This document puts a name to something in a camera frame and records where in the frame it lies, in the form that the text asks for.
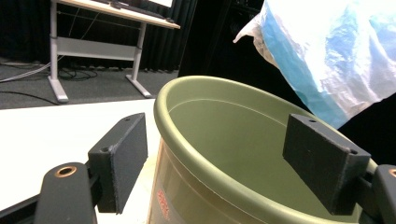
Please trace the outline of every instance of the desk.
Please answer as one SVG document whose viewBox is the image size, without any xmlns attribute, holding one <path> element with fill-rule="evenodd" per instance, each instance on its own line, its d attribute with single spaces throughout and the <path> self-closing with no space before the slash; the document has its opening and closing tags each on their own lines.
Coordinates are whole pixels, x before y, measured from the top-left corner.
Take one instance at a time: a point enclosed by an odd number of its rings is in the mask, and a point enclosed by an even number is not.
<svg viewBox="0 0 396 224">
<path fill-rule="evenodd" d="M 147 99 L 0 110 L 0 210 L 37 195 L 49 169 L 72 161 L 85 163 L 88 151 L 120 119 L 144 112 L 148 159 L 124 211 L 121 215 L 98 212 L 96 215 L 99 224 L 146 223 L 161 138 L 152 113 L 153 104 L 153 99 Z"/>
<path fill-rule="evenodd" d="M 87 40 L 71 39 L 57 36 L 57 4 L 80 7 L 107 15 L 121 17 L 127 20 L 139 21 L 140 31 L 135 47 L 122 46 L 93 42 Z M 94 2 L 91 0 L 52 0 L 50 6 L 50 76 L 49 83 L 56 95 L 58 102 L 67 103 L 68 98 L 58 79 L 58 55 L 115 59 L 134 61 L 134 67 L 131 75 L 126 75 L 128 80 L 146 97 L 150 98 L 151 94 L 137 81 L 140 58 L 142 54 L 143 41 L 145 38 L 146 26 L 152 24 L 169 29 L 180 29 L 180 26 L 161 20 L 155 17 L 144 15 L 125 9 L 115 9 L 106 4 Z"/>
</svg>

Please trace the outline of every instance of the green bucket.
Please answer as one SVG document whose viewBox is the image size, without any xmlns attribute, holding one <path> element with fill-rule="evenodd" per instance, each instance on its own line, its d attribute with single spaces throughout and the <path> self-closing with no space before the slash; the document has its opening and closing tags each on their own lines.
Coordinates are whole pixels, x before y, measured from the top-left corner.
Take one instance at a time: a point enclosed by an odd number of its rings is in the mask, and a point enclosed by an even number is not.
<svg viewBox="0 0 396 224">
<path fill-rule="evenodd" d="M 357 223 L 332 216 L 282 157 L 289 114 L 268 92 L 180 77 L 154 106 L 162 136 L 148 223 Z"/>
</svg>

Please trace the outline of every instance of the blue plastic bag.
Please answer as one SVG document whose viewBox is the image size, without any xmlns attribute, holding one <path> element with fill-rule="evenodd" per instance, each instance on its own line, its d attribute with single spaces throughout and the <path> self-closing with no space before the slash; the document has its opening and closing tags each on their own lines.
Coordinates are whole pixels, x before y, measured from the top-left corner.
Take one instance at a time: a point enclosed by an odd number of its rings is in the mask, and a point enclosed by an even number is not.
<svg viewBox="0 0 396 224">
<path fill-rule="evenodd" d="M 259 16 L 282 75 L 334 128 L 396 92 L 394 0 L 265 0 Z"/>
</svg>

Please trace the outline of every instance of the dark floor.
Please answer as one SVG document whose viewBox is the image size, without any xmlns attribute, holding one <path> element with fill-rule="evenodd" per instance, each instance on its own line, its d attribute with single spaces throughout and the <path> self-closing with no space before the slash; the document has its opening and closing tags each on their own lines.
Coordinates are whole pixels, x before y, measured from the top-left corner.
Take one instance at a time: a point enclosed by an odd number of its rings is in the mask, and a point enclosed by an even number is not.
<svg viewBox="0 0 396 224">
<path fill-rule="evenodd" d="M 0 63 L 0 80 L 34 71 L 43 65 Z M 145 97 L 125 77 L 132 69 L 60 69 L 60 80 L 69 98 L 68 105 L 142 100 Z M 57 105 L 48 81 L 49 69 L 15 81 L 0 81 L 0 109 Z M 140 71 L 137 80 L 155 97 L 177 72 Z"/>
</svg>

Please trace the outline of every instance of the desk leg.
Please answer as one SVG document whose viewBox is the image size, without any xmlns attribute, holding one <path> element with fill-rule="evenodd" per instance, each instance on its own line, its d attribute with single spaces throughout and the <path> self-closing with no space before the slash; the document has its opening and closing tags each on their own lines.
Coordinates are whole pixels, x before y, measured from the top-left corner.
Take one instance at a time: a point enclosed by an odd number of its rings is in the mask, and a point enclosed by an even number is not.
<svg viewBox="0 0 396 224">
<path fill-rule="evenodd" d="M 56 18 L 56 2 L 51 1 L 50 5 L 50 76 L 49 84 L 56 95 L 59 103 L 67 103 L 67 98 L 64 88 L 58 79 L 58 43 L 57 43 L 57 18 Z"/>
<path fill-rule="evenodd" d="M 141 23 L 139 39 L 137 40 L 136 50 L 134 52 L 134 68 L 131 75 L 126 75 L 129 81 L 146 97 L 152 98 L 152 95 L 137 81 L 137 73 L 139 72 L 140 58 L 142 57 L 143 41 L 145 39 L 146 24 Z"/>
</svg>

